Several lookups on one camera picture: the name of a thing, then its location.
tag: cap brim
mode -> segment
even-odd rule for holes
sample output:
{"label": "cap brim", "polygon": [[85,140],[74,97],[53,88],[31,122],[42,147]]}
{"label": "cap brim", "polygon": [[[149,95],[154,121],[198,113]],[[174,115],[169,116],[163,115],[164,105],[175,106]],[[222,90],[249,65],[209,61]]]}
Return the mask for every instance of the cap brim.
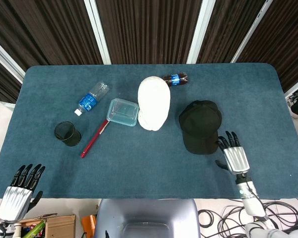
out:
{"label": "cap brim", "polygon": [[196,138],[193,136],[190,136],[185,131],[182,131],[183,136],[183,142],[185,145],[185,148],[197,155],[209,155],[218,149],[218,132],[216,131],[212,136],[208,138]]}

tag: brown curtain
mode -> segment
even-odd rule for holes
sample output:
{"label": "brown curtain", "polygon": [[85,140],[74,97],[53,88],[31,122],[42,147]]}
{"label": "brown curtain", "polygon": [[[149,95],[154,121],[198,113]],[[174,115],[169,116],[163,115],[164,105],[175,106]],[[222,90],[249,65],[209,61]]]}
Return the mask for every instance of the brown curtain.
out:
{"label": "brown curtain", "polygon": [[0,64],[0,101],[15,103],[20,88],[21,83]]}
{"label": "brown curtain", "polygon": [[197,63],[230,62],[265,0],[217,0]]}
{"label": "brown curtain", "polygon": [[298,0],[273,1],[238,62],[271,64],[284,91],[298,82]]}
{"label": "brown curtain", "polygon": [[185,63],[202,0],[97,0],[112,63]]}
{"label": "brown curtain", "polygon": [[83,0],[0,0],[0,44],[24,70],[102,63]]}

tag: orange object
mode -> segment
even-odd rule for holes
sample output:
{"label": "orange object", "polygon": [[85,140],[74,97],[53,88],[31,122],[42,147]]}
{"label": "orange object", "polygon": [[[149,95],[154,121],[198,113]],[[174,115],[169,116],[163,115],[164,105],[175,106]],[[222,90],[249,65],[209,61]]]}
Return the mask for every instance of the orange object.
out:
{"label": "orange object", "polygon": [[96,223],[97,220],[95,215],[86,216],[81,219],[81,225],[83,226],[84,232],[86,232],[87,238],[94,237]]}

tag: red pen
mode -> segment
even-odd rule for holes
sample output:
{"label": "red pen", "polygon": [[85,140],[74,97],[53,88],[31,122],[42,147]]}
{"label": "red pen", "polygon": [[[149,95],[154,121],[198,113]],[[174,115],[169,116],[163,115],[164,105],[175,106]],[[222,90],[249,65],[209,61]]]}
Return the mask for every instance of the red pen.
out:
{"label": "red pen", "polygon": [[109,121],[105,119],[105,121],[100,125],[99,129],[97,130],[96,134],[92,138],[92,140],[89,142],[89,144],[85,147],[84,151],[81,153],[80,157],[84,158],[86,154],[89,152],[95,141],[98,139],[98,137],[103,133],[105,127],[109,124]]}

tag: table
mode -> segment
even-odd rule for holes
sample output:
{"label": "table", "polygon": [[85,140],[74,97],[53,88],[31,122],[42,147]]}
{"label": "table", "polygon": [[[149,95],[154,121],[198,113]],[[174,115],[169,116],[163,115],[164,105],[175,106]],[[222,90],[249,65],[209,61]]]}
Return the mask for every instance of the table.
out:
{"label": "table", "polygon": [[[188,73],[170,88],[169,116],[159,131],[109,123],[89,154],[79,157],[114,98],[137,102],[151,75]],[[98,81],[111,87],[90,112],[74,114]],[[178,116],[194,100],[214,101],[225,130],[240,137],[259,196],[298,197],[298,137],[276,71],[263,63],[35,66],[25,76],[0,153],[0,197],[23,164],[46,166],[37,191],[46,198],[238,198],[235,178],[215,165],[220,150],[193,155],[183,144]],[[81,142],[67,147],[55,126],[74,123]]]}

